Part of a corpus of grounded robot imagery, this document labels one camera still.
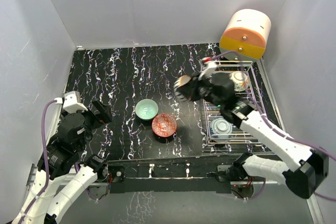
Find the floral cream bowl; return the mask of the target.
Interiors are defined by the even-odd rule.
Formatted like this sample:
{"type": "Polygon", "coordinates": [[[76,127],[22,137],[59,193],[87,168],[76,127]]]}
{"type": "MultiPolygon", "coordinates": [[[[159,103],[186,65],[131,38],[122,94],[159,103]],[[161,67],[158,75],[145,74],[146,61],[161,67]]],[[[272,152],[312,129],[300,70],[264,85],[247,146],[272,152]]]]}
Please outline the floral cream bowl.
{"type": "Polygon", "coordinates": [[[234,90],[236,92],[243,92],[249,87],[248,77],[242,71],[234,71],[228,77],[234,83],[234,90]]]}

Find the white bowl black striped outside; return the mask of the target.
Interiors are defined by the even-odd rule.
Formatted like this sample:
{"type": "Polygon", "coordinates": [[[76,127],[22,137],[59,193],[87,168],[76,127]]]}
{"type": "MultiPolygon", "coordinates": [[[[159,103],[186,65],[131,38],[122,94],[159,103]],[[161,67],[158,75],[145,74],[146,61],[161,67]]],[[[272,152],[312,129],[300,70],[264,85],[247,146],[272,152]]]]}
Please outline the white bowl black striped outside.
{"type": "Polygon", "coordinates": [[[179,77],[174,83],[174,95],[181,101],[188,101],[190,98],[190,81],[191,77],[189,75],[183,75],[179,77]]]}

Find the blue white patterned bowl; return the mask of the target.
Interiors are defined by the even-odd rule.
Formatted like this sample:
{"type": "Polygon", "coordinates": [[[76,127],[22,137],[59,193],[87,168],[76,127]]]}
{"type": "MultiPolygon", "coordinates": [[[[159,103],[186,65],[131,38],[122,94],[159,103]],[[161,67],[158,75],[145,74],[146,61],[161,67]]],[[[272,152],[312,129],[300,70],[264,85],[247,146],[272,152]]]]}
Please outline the blue white patterned bowl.
{"type": "Polygon", "coordinates": [[[211,138],[221,140],[230,138],[233,131],[232,125],[223,118],[217,118],[212,120],[209,129],[211,138]]]}

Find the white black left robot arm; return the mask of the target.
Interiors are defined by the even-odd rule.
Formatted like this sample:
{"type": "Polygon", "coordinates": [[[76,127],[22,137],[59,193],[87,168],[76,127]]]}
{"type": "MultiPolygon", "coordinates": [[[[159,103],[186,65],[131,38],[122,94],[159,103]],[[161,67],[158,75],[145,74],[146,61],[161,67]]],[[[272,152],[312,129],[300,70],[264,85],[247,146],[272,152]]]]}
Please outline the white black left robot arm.
{"type": "Polygon", "coordinates": [[[59,190],[71,168],[79,162],[79,153],[92,140],[93,130],[112,121],[108,105],[98,100],[93,100],[92,105],[97,113],[87,109],[73,95],[55,98],[45,105],[41,118],[43,153],[32,187],[13,223],[60,223],[69,207],[92,183],[108,177],[106,160],[93,154],[82,163],[71,181],[59,190]],[[46,112],[54,103],[62,105],[65,115],[57,132],[47,140],[46,112]]]}

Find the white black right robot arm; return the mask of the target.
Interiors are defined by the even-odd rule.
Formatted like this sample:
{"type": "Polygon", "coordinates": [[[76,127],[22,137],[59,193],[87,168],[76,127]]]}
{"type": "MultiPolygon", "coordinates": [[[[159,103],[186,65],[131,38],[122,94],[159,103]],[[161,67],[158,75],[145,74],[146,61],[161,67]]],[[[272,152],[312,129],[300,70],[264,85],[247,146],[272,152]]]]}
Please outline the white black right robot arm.
{"type": "Polygon", "coordinates": [[[322,151],[297,144],[276,125],[267,121],[253,103],[237,95],[228,79],[184,75],[174,83],[174,94],[183,101],[204,100],[217,107],[221,116],[270,148],[280,159],[244,153],[227,170],[232,180],[263,177],[285,184],[295,195],[308,199],[326,179],[329,157],[322,151]]]}

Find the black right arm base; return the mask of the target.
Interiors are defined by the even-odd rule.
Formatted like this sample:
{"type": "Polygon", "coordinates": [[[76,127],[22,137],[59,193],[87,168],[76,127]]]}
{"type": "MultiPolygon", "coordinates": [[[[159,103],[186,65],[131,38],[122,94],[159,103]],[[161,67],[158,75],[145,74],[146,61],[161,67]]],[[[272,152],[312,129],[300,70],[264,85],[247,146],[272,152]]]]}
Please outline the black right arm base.
{"type": "Polygon", "coordinates": [[[215,178],[219,182],[242,182],[245,186],[250,186],[254,181],[262,181],[256,177],[248,175],[241,165],[218,165],[214,171],[206,173],[207,178],[215,178]]]}

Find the celadon green bowl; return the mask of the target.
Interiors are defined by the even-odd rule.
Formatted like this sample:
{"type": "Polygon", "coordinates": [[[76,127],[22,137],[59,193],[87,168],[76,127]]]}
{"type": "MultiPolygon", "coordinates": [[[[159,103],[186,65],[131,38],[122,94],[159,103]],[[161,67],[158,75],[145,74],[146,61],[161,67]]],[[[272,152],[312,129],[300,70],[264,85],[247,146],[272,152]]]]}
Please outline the celadon green bowl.
{"type": "Polygon", "coordinates": [[[141,120],[152,120],[158,114],[159,108],[155,101],[151,99],[143,99],[135,106],[135,114],[141,120]]]}

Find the black marble table mat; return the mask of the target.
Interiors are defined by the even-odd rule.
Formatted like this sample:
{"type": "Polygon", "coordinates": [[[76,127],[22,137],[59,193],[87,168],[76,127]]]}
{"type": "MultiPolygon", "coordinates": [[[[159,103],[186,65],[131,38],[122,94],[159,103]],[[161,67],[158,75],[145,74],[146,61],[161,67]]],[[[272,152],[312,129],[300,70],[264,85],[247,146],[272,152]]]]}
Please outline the black marble table mat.
{"type": "Polygon", "coordinates": [[[94,131],[80,159],[93,154],[113,161],[268,152],[264,145],[208,145],[203,102],[182,102],[173,93],[178,77],[199,71],[203,57],[219,53],[216,43],[76,51],[66,91],[78,91],[88,108],[93,99],[110,105],[113,117],[94,131]],[[135,106],[143,99],[175,116],[173,136],[158,137],[151,122],[136,116],[135,106]]]}

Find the round pastel drawer cabinet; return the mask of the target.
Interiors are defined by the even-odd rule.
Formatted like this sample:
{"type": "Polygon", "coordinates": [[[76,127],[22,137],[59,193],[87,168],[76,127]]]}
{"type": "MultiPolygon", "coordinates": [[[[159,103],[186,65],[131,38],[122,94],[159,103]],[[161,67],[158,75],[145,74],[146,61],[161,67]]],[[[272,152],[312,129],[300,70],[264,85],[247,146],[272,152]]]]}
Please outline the round pastel drawer cabinet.
{"type": "Polygon", "coordinates": [[[230,19],[219,49],[230,61],[258,61],[266,50],[271,30],[270,18],[254,9],[241,9],[230,19]]]}

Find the red patterned bowl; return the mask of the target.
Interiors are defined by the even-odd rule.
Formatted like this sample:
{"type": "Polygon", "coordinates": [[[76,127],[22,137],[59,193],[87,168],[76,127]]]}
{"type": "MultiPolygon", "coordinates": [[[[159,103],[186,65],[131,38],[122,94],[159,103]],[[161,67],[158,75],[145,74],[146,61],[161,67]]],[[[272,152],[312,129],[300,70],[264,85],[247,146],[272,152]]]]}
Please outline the red patterned bowl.
{"type": "Polygon", "coordinates": [[[152,120],[152,130],[159,137],[170,137],[177,130],[177,121],[172,114],[160,113],[152,120]]]}

